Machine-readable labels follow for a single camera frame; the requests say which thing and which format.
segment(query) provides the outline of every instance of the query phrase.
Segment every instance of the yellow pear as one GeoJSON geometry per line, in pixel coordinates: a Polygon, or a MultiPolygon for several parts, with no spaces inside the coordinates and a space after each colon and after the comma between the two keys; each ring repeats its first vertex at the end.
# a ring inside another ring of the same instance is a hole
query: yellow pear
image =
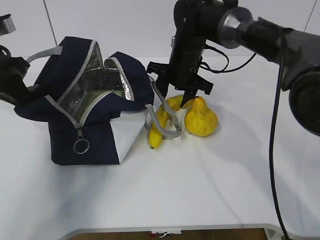
{"type": "Polygon", "coordinates": [[[207,137],[214,133],[218,126],[217,115],[207,107],[206,101],[198,96],[184,117],[184,125],[189,133],[207,137]]]}

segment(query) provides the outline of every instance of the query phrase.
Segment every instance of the zipper pull ring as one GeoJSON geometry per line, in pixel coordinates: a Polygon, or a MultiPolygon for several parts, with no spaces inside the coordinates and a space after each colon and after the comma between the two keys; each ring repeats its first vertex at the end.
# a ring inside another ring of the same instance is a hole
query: zipper pull ring
{"type": "Polygon", "coordinates": [[[77,129],[77,135],[78,135],[78,140],[74,143],[73,145],[73,151],[76,153],[76,154],[79,154],[79,155],[82,155],[82,154],[85,154],[86,152],[88,152],[89,148],[90,148],[90,142],[88,139],[85,139],[84,138],[84,135],[82,133],[82,128],[79,126],[77,129]],[[84,151],[78,151],[77,150],[77,145],[79,143],[82,143],[83,144],[86,144],[86,148],[84,151]]]}

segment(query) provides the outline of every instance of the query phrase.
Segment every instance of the yellow fruit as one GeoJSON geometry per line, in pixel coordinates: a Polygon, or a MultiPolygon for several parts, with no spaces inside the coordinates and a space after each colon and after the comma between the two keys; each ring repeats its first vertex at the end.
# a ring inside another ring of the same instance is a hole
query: yellow fruit
{"type": "MultiPolygon", "coordinates": [[[[174,97],[170,97],[166,100],[170,108],[172,108],[173,111],[178,111],[180,109],[188,108],[192,105],[193,99],[188,101],[182,108],[180,108],[180,104],[183,100],[183,95],[178,95],[174,97]]],[[[170,115],[164,110],[162,105],[159,107],[159,109],[156,112],[156,117],[158,118],[158,121],[162,128],[166,127],[167,121],[170,118],[170,115]]],[[[162,142],[163,135],[158,131],[156,125],[152,123],[152,126],[148,133],[148,142],[152,149],[156,149],[160,146],[162,142]]]]}
{"type": "Polygon", "coordinates": [[[207,137],[216,130],[218,117],[207,107],[205,100],[198,96],[193,100],[192,107],[186,113],[184,124],[189,133],[199,137],[207,137]]]}

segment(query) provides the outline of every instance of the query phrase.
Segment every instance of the silver insulated lining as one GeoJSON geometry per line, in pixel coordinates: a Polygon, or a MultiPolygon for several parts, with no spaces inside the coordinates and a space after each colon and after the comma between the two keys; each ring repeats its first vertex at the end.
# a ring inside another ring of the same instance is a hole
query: silver insulated lining
{"type": "Polygon", "coordinates": [[[74,86],[67,90],[65,97],[59,100],[59,105],[71,116],[74,116],[83,99],[89,91],[105,90],[116,91],[120,96],[133,101],[133,93],[116,59],[109,58],[103,65],[99,45],[95,43],[87,65],[74,86]]]}

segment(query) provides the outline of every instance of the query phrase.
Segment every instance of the navy blue lunch bag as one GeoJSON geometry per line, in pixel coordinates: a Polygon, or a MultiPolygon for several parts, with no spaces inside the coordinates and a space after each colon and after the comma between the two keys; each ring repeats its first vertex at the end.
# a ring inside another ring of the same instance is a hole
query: navy blue lunch bag
{"type": "Polygon", "coordinates": [[[31,58],[47,55],[30,88],[33,100],[17,105],[16,114],[48,122],[55,164],[120,164],[145,123],[146,105],[154,103],[144,66],[121,52],[103,62],[96,41],[70,36],[31,58]]]}

